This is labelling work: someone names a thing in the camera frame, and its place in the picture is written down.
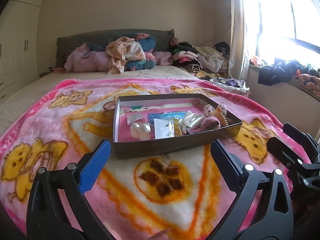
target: headboard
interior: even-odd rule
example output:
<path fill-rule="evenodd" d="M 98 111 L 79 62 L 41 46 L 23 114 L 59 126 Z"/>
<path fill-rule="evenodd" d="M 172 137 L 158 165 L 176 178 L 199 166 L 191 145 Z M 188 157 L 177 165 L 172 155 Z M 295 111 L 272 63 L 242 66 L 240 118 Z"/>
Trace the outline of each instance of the headboard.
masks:
<path fill-rule="evenodd" d="M 153 36 L 156 39 L 156 47 L 154 51 L 169 51 L 170 39 L 174 37 L 173 29 L 171 31 L 142 29 L 106 30 L 62 37 L 57 39 L 56 65 L 59 66 L 61 64 L 63 55 L 69 55 L 85 42 L 105 46 L 108 44 L 110 39 L 113 39 L 118 35 L 126 35 L 129 33 L 147 33 Z"/>

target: silver bolt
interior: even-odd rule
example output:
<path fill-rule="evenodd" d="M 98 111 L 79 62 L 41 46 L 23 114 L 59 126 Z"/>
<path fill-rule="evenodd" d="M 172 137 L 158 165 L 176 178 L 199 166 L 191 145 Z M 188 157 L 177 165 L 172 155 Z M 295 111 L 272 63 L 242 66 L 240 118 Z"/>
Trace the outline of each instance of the silver bolt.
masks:
<path fill-rule="evenodd" d="M 275 169 L 275 173 L 278 174 L 278 175 L 281 175 L 282 171 L 281 171 L 281 169 Z"/>
<path fill-rule="evenodd" d="M 74 170 L 76 168 L 76 164 L 75 163 L 70 163 L 68 164 L 68 170 Z"/>
<path fill-rule="evenodd" d="M 38 173 L 39 174 L 42 174 L 42 173 L 44 173 L 45 172 L 45 168 L 44 167 L 41 167 L 39 170 L 38 170 Z"/>
<path fill-rule="evenodd" d="M 244 167 L 245 167 L 245 169 L 246 169 L 247 171 L 253 171 L 253 169 L 254 169 L 251 164 L 246 164 Z"/>

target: curtain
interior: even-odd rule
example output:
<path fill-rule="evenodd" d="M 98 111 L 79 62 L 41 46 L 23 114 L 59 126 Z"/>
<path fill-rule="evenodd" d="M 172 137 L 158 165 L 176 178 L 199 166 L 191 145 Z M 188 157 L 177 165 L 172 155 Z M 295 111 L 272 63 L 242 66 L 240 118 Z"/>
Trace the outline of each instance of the curtain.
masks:
<path fill-rule="evenodd" d="M 250 61 L 246 32 L 244 0 L 231 0 L 231 50 L 228 76 L 244 81 L 248 77 Z"/>

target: white wardrobe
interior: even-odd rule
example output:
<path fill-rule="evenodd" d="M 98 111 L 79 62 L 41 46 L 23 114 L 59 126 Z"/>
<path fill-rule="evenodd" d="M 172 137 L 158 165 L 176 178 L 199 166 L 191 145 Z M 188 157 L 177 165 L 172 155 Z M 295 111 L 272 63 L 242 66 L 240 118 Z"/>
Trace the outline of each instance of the white wardrobe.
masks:
<path fill-rule="evenodd" d="M 0 15 L 0 104 L 39 78 L 36 40 L 42 0 L 10 0 Z"/>

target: box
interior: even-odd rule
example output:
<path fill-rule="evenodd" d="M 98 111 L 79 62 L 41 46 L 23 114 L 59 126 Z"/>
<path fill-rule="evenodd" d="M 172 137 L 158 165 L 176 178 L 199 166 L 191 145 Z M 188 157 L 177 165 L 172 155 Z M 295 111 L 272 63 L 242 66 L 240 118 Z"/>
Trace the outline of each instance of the box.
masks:
<path fill-rule="evenodd" d="M 121 110 L 123 108 L 135 106 L 152 107 L 167 104 L 188 103 L 199 105 L 202 108 L 208 104 L 212 105 L 214 108 L 217 108 L 218 106 L 216 102 L 202 94 L 161 94 L 119 97 L 116 103 L 113 124 L 114 150 L 117 157 L 119 159 L 128 159 L 162 155 L 210 144 L 216 139 L 224 140 L 234 137 L 239 133 L 242 126 L 242 121 L 228 111 L 226 117 L 234 120 L 235 123 L 233 125 L 221 127 L 212 131 L 204 131 L 180 137 L 152 139 L 147 141 L 121 141 L 119 139 L 119 119 Z"/>

